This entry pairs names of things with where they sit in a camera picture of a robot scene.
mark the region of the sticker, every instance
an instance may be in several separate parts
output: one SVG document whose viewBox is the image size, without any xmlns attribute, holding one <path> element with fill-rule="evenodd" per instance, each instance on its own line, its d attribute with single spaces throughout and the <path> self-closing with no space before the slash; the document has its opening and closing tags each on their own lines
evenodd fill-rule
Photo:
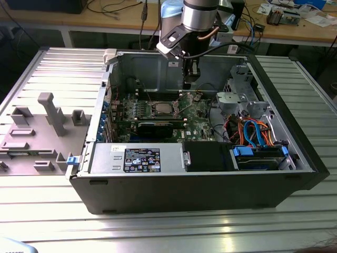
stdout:
<svg viewBox="0 0 337 253">
<path fill-rule="evenodd" d="M 125 145 L 112 145 L 111 152 L 124 152 L 126 149 Z"/>
<path fill-rule="evenodd" d="M 239 47 L 237 45 L 230 45 L 227 50 L 227 54 L 236 54 Z"/>
<path fill-rule="evenodd" d="M 169 62 L 169 67 L 179 67 L 179 62 Z"/>
<path fill-rule="evenodd" d="M 124 172 L 161 172 L 159 149 L 126 149 Z"/>
</svg>

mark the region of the floor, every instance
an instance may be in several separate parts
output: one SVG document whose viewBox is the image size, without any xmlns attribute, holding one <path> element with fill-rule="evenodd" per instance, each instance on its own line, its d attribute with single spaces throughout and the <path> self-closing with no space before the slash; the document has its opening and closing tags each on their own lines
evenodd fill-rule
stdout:
<svg viewBox="0 0 337 253">
<path fill-rule="evenodd" d="M 10 91 L 38 50 L 23 31 L 16 29 L 13 32 L 15 33 L 15 38 L 12 41 L 6 38 L 0 40 L 0 76 L 2 77 L 0 84 L 0 101 L 2 101 Z M 42 47 L 63 47 L 63 41 L 58 31 L 27 30 L 27 32 Z M 72 38 L 76 47 L 138 48 L 138 35 L 72 32 Z M 324 56 L 324 48 L 321 47 L 299 46 L 293 48 L 288 45 L 273 44 L 269 46 L 264 43 L 259 47 L 257 54 L 265 54 L 266 51 L 268 55 L 284 56 L 289 54 L 289 56 L 295 56 L 312 75 L 315 74 Z M 318 83 L 331 98 L 335 97 L 335 94 L 330 89 L 330 84 L 337 82 L 337 75 L 334 72 L 336 69 L 337 60 L 335 59 L 318 79 Z"/>
</svg>

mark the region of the power supply label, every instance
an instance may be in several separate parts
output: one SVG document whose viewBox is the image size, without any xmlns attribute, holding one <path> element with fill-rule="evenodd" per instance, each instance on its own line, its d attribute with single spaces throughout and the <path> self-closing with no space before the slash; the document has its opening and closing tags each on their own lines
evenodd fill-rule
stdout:
<svg viewBox="0 0 337 253">
<path fill-rule="evenodd" d="M 125 149 L 124 172 L 161 172 L 159 149 Z"/>
</svg>

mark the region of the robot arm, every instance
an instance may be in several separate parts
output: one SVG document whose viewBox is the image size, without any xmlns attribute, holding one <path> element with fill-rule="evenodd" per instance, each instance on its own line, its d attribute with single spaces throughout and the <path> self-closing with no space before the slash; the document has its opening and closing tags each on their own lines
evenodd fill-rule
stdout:
<svg viewBox="0 0 337 253">
<path fill-rule="evenodd" d="M 231 10 L 231 4 L 224 0 L 184 0 L 180 24 L 161 34 L 157 49 L 166 58 L 173 55 L 177 59 L 205 52 L 213 35 L 229 31 L 218 11 Z M 199 58 L 183 60 L 184 89 L 189 89 L 200 77 L 198 64 Z"/>
</svg>

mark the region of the blue cable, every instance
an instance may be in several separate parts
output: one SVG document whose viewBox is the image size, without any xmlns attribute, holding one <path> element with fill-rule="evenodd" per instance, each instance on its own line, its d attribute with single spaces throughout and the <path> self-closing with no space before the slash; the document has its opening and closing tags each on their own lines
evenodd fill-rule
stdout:
<svg viewBox="0 0 337 253">
<path fill-rule="evenodd" d="M 245 139 L 247 140 L 247 142 L 249 142 L 254 148 L 256 148 L 256 145 L 254 142 L 252 142 L 249 137 L 248 137 L 248 133 L 247 133 L 247 129 L 248 129 L 248 126 L 249 126 L 249 123 L 252 122 L 255 126 L 255 129 L 256 129 L 256 136 L 257 136 L 257 140 L 259 141 L 259 144 L 261 146 L 265 146 L 265 142 L 263 140 L 263 138 L 261 137 L 261 132 L 260 132 L 260 128 L 259 128 L 259 125 L 252 121 L 252 120 L 249 120 L 246 122 L 246 124 L 244 125 L 244 128 L 243 128 L 243 134 L 244 134 L 244 137 Z"/>
<path fill-rule="evenodd" d="M 250 45 L 253 45 L 255 32 L 254 32 L 254 29 L 253 29 L 253 26 L 252 26 L 251 22 L 249 22 L 248 20 L 246 20 L 246 22 L 247 22 L 247 23 L 249 24 L 249 26 L 251 27 L 252 40 L 251 40 L 251 44 L 250 44 Z"/>
</svg>

